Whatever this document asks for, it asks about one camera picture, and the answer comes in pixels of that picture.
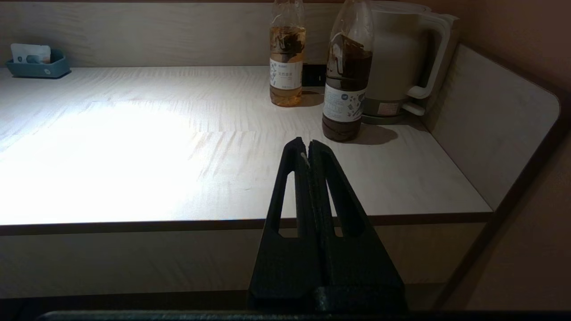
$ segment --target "wooden panel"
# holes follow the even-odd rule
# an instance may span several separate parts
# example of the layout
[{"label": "wooden panel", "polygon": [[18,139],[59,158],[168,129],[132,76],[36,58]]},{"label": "wooden panel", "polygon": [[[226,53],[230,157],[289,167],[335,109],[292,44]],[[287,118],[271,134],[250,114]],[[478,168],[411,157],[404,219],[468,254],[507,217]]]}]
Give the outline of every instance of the wooden panel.
[{"label": "wooden panel", "polygon": [[460,45],[424,123],[495,210],[559,112],[555,95]]},{"label": "wooden panel", "polygon": [[[543,166],[548,165],[550,156],[557,151],[560,143],[564,142],[565,137],[568,136],[569,129],[571,128],[571,95],[569,91],[558,88],[557,86],[549,83],[537,76],[522,70],[520,67],[514,65],[512,62],[505,61],[490,52],[485,52],[483,49],[478,48],[478,52],[485,53],[493,61],[509,68],[517,73],[519,76],[530,79],[533,83],[540,85],[542,88],[547,89],[550,93],[554,94],[560,103],[560,112],[557,120],[549,129],[546,136],[543,138],[538,148],[533,153],[527,165],[524,167],[521,174],[517,177],[512,188],[508,191],[503,201],[495,210],[494,215],[490,218],[478,238],[474,241],[473,246],[469,252],[464,256],[464,259],[453,273],[450,281],[443,289],[441,295],[435,303],[435,308],[442,307],[452,295],[455,288],[467,276],[468,271],[472,265],[477,262],[479,256],[484,253],[488,243],[493,239],[495,234],[500,231],[501,227],[506,224],[512,211],[517,210],[517,205],[521,203],[522,198],[526,197],[526,189],[533,191],[533,183],[536,180],[541,180],[541,170]],[[557,204],[551,204],[551,207],[557,207]],[[543,215],[546,210],[545,206],[540,206],[541,210],[536,211],[538,214]]]},{"label": "wooden panel", "polygon": [[[268,75],[85,68],[46,81],[0,70],[0,224],[264,219],[283,146],[298,136],[331,147],[369,215],[490,212],[416,119],[336,143],[318,102],[271,104]],[[294,208],[287,199],[283,217]]]},{"label": "wooden panel", "polygon": [[[267,65],[271,3],[0,2],[0,59],[10,44],[63,50],[72,66]],[[305,61],[325,63],[340,4],[306,4]]]},{"label": "wooden panel", "polygon": [[412,311],[431,310],[434,302],[446,283],[405,284],[408,308]]},{"label": "wooden panel", "polygon": [[[441,283],[482,226],[376,229],[406,283]],[[0,298],[245,290],[260,234],[233,230],[2,236]]]}]

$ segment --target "wall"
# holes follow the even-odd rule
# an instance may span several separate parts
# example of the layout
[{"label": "wall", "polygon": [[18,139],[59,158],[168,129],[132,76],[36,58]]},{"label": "wall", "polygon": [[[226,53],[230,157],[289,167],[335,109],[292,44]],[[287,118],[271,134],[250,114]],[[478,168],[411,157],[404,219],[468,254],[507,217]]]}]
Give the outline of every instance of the wall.
[{"label": "wall", "polygon": [[[325,63],[341,4],[304,7],[305,62]],[[0,61],[11,59],[10,44],[20,42],[61,49],[71,67],[267,65],[271,9],[271,3],[0,1]]]},{"label": "wall", "polygon": [[[433,0],[464,22],[463,38],[571,89],[571,2]],[[458,3],[467,6],[461,9]],[[551,157],[482,257],[448,300],[467,310],[571,308],[571,136]]]}]

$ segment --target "amber liquid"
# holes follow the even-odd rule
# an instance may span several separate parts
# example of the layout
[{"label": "amber liquid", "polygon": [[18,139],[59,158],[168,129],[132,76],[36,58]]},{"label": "amber liquid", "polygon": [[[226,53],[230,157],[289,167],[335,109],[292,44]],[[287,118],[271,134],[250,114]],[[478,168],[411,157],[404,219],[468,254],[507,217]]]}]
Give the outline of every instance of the amber liquid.
[{"label": "amber liquid", "polygon": [[[334,46],[342,48],[342,62],[333,54]],[[372,61],[372,52],[363,50],[363,45],[345,36],[337,37],[329,44],[325,82],[329,87],[338,90],[363,90],[367,88]],[[321,118],[321,127],[325,137],[333,141],[350,141],[351,139],[355,139],[359,134],[361,118],[353,122],[338,122],[323,115]]]},{"label": "amber liquid", "polygon": [[[302,62],[305,48],[305,28],[271,27],[270,58],[277,62]],[[295,89],[279,89],[270,85],[272,103],[290,107],[301,102],[301,86]]]}]

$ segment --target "electric kettle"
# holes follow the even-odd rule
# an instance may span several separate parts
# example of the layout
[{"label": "electric kettle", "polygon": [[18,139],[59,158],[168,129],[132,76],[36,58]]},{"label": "electric kettle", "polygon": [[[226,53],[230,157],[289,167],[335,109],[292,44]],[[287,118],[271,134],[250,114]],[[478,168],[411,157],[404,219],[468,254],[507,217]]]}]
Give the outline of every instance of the electric kettle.
[{"label": "electric kettle", "polygon": [[[411,98],[425,99],[440,88],[456,47],[458,18],[394,1],[371,1],[371,11],[375,41],[363,122],[398,122],[403,109],[423,115],[425,109]],[[427,52],[430,33],[436,39],[434,53]],[[432,65],[423,68],[426,61]]]}]

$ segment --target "kettle base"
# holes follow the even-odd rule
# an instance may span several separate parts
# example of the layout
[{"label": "kettle base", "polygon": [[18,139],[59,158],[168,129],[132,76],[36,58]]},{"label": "kettle base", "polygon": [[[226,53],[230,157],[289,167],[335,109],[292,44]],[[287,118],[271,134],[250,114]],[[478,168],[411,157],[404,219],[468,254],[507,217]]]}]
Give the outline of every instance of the kettle base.
[{"label": "kettle base", "polygon": [[361,122],[365,124],[372,124],[372,125],[392,125],[403,121],[407,117],[407,113],[400,113],[395,116],[369,116],[363,114],[361,117]]}]

